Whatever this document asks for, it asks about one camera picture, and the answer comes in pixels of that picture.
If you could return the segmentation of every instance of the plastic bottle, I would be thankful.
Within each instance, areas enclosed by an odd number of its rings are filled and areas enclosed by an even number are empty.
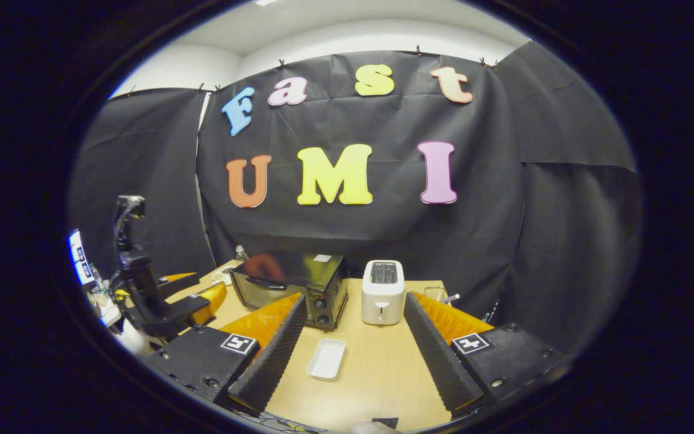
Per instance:
[[[235,247],[234,251],[237,252],[235,259],[237,259],[238,262],[242,263],[248,260],[248,253],[245,253],[245,249],[243,249],[242,245]]]

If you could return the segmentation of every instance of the blue letter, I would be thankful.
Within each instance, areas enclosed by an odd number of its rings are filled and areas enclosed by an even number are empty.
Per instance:
[[[231,135],[237,135],[243,128],[247,127],[251,123],[251,117],[243,115],[243,112],[250,113],[253,109],[251,105],[251,100],[248,99],[249,96],[253,95],[253,87],[246,87],[240,93],[230,99],[229,102],[224,104],[221,111],[227,114],[229,118],[229,124],[232,126],[232,130],[229,132]]]

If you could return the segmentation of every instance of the orange letter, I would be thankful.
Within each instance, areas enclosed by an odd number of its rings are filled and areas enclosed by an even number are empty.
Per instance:
[[[443,92],[446,98],[454,102],[462,102],[462,104],[473,101],[473,93],[463,92],[462,87],[460,87],[460,82],[467,83],[465,74],[457,74],[457,71],[451,66],[444,66],[443,68],[433,69],[433,71],[430,71],[430,75],[438,77],[441,92]]]
[[[272,161],[270,156],[255,156],[251,164],[256,168],[256,190],[246,195],[243,190],[243,168],[245,160],[232,160],[227,163],[229,172],[229,199],[240,208],[255,208],[267,197],[267,165]]]

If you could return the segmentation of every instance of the toaster oven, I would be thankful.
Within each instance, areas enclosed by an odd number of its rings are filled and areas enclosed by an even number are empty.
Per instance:
[[[341,255],[266,250],[230,274],[237,297],[249,309],[301,293],[310,327],[335,329],[347,302],[347,283],[342,282],[347,265]]]

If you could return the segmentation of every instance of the black fabric backdrop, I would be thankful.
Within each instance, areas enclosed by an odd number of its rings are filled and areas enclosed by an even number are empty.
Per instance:
[[[157,274],[215,268],[203,233],[195,183],[196,131],[204,93],[147,90],[108,101],[89,128],[69,187],[69,222],[87,257],[116,271],[113,214],[118,195],[143,195],[144,219],[131,238]]]
[[[394,91],[358,96],[355,71],[384,63]],[[470,104],[446,99],[430,71],[452,66]],[[307,99],[271,107],[273,85],[306,77]],[[251,123],[234,137],[221,107],[246,86]],[[419,200],[422,141],[452,143],[451,205]],[[297,153],[319,146],[335,165],[352,143],[372,146],[374,202],[298,205]],[[228,198],[226,162],[269,154],[267,197],[253,209]],[[530,42],[496,67],[446,55],[356,52],[311,58],[240,80],[211,97],[196,165],[218,263],[243,244],[339,253],[353,275],[397,259],[410,280],[443,280],[457,307],[517,321],[577,352],[605,324],[636,264],[641,195],[627,140],[595,92]],[[246,192],[254,189],[245,168]]]

